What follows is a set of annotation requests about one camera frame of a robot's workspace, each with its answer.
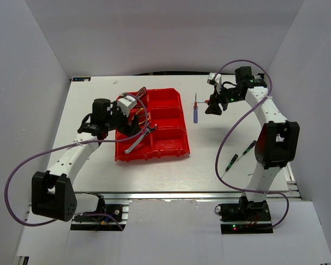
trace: red tray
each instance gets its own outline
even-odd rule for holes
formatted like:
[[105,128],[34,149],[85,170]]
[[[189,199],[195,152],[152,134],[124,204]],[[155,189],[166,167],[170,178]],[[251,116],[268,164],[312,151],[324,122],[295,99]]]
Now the red tray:
[[[115,143],[115,160],[130,161],[148,160],[152,157],[181,156],[190,153],[188,135],[186,133],[183,107],[180,94],[174,88],[150,89],[142,97],[151,125],[157,124],[157,129],[147,135],[131,153],[126,154],[136,139]],[[130,120],[140,107],[136,105],[130,112]],[[116,131],[116,139],[124,139],[125,135]]]

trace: white tabletop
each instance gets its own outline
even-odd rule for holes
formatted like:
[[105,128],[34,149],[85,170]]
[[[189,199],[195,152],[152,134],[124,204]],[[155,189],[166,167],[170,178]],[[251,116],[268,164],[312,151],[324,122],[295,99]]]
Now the white tabletop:
[[[273,222],[285,202],[271,202]],[[273,234],[221,235],[217,202],[134,201],[123,232],[70,231],[70,222],[25,227],[18,256],[29,265],[321,264],[331,255],[312,202],[291,202]],[[30,214],[28,222],[47,218]]]
[[[225,76],[234,82],[234,76]],[[213,86],[207,76],[122,76],[92,77],[89,82],[72,82],[54,142],[54,147],[71,143],[83,117],[92,110],[93,100],[115,100],[121,92],[147,89],[175,88],[181,96],[191,154],[183,157],[153,158],[148,161],[114,161],[115,144],[102,144],[85,163],[74,182],[75,191],[89,192],[214,192],[230,190],[218,181],[214,165],[218,147],[231,126],[250,109],[246,102],[230,104],[221,116],[206,115],[207,105],[199,104],[199,123],[193,123],[193,102],[208,99]],[[260,124],[250,114],[227,140],[220,158],[219,169],[224,172],[235,153],[241,154],[256,140]],[[111,132],[108,139],[114,139]],[[49,165],[63,154],[53,153]],[[254,172],[254,150],[244,156],[225,175],[225,180],[237,187],[246,187],[249,174]],[[271,190],[287,190],[283,172],[275,178]]]

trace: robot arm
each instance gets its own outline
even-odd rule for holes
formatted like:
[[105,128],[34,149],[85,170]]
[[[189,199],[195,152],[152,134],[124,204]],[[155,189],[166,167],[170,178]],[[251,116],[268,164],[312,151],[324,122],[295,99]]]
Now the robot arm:
[[126,136],[137,134],[141,128],[138,117],[128,123],[130,110],[136,99],[130,96],[116,102],[96,99],[92,113],[82,121],[76,135],[76,146],[69,148],[62,157],[45,172],[36,172],[32,178],[32,212],[62,221],[69,221],[74,214],[84,212],[102,213],[104,199],[99,194],[77,193],[72,184],[79,170],[100,143],[79,145],[78,142],[103,140],[108,132],[117,129]]
[[[226,88],[222,84],[221,75],[209,75],[207,82],[215,86],[210,96],[206,114],[221,115],[229,103],[245,100],[251,107],[257,105],[266,97],[268,89],[263,75],[252,75],[251,67],[240,67],[235,70],[236,83],[234,87]],[[276,175],[289,161],[295,157],[299,125],[284,117],[271,98],[264,101],[254,111],[261,125],[261,133],[255,146],[257,165],[252,179],[246,189],[268,192]],[[245,208],[262,207],[266,194],[246,193]]]

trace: white backdrop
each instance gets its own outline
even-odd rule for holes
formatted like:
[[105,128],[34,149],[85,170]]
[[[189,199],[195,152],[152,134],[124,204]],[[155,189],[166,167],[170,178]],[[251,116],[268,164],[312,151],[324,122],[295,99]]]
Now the white backdrop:
[[[24,0],[0,0],[0,264],[12,264],[22,226],[4,204],[4,185],[23,159],[52,145],[69,81]],[[9,190],[24,219],[36,159],[15,176]]]
[[304,1],[269,72],[277,106],[300,124],[293,171],[331,251],[331,1]]
[[268,68],[303,0],[26,2],[72,77]]

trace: screwdriver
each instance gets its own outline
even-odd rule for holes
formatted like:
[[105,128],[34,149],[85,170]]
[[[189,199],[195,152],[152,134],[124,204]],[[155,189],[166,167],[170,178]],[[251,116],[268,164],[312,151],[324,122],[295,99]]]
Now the screwdriver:
[[194,102],[194,123],[197,123],[197,102],[196,102],[196,93],[195,93],[195,102]]
[[234,162],[237,160],[237,158],[238,158],[238,155],[235,154],[235,155],[233,156],[232,160],[229,162],[228,166],[226,167],[226,170],[225,170],[224,174],[222,175],[222,178],[223,178],[223,176],[224,176],[224,175],[225,175],[225,174],[231,169],[231,167],[233,166],[233,164],[234,164]]
[[240,156],[239,159],[241,159],[243,156],[245,156],[255,145],[256,145],[256,141],[254,140],[249,146],[248,148],[246,148],[246,150],[243,152],[243,154]]

